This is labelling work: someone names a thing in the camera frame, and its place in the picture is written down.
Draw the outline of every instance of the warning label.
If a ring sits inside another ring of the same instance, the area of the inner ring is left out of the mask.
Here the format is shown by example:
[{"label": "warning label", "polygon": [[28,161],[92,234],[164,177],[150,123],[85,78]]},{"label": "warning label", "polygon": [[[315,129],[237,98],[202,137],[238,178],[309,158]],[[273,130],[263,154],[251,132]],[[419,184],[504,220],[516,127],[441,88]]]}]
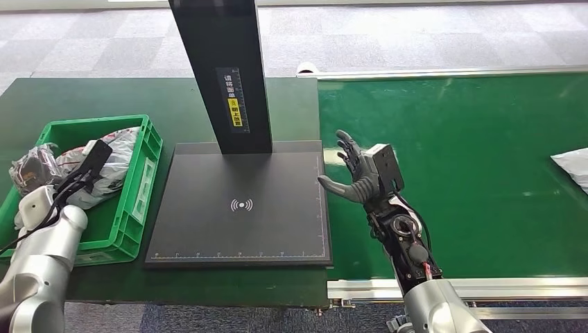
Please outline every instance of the warning label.
[{"label": "warning label", "polygon": [[241,120],[241,112],[239,112],[239,100],[227,99],[227,101],[229,101],[229,109],[231,110],[231,119],[233,121],[233,126],[243,126],[243,122]]},{"label": "warning label", "polygon": [[216,68],[216,74],[223,100],[227,101],[227,115],[230,120],[228,125],[231,127],[231,131],[233,133],[249,133],[239,68],[219,67]]}]

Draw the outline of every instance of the red wire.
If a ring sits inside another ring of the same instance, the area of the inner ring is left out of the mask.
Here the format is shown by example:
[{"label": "red wire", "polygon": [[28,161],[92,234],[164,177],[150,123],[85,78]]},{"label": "red wire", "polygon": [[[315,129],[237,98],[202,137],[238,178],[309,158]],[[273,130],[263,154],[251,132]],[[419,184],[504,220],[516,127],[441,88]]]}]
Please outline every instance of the red wire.
[{"label": "red wire", "polygon": [[433,279],[433,274],[431,274],[431,266],[429,266],[428,262],[423,262],[423,267],[424,267],[424,274],[426,276],[427,280],[432,280]]}]

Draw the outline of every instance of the black packaged item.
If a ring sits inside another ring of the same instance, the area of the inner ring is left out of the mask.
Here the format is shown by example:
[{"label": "black packaged item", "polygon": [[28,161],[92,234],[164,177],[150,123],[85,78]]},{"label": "black packaged item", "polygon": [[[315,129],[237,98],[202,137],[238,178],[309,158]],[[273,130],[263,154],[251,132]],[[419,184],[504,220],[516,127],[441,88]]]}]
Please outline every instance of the black packaged item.
[{"label": "black packaged item", "polygon": [[51,151],[55,147],[57,146],[51,143],[33,147],[20,160],[12,162],[8,173],[21,196],[38,187],[61,182],[63,174]]}]

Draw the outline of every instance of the yellow label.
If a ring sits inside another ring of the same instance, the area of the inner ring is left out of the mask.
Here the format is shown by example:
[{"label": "yellow label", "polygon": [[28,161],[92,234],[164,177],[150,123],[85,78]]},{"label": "yellow label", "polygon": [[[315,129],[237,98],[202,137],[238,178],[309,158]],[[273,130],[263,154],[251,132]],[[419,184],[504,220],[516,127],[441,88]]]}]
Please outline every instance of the yellow label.
[{"label": "yellow label", "polygon": [[243,127],[241,111],[239,111],[239,100],[227,99],[227,101],[229,103],[229,110],[231,110],[231,120],[233,121],[233,126]]}]

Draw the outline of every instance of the black pad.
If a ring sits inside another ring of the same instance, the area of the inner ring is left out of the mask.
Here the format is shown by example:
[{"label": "black pad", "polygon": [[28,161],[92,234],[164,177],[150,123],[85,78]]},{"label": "black pad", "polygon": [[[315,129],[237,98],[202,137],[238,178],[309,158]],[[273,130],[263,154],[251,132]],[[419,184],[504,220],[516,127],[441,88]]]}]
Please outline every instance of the black pad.
[{"label": "black pad", "polygon": [[332,264],[320,141],[175,147],[147,267]]}]

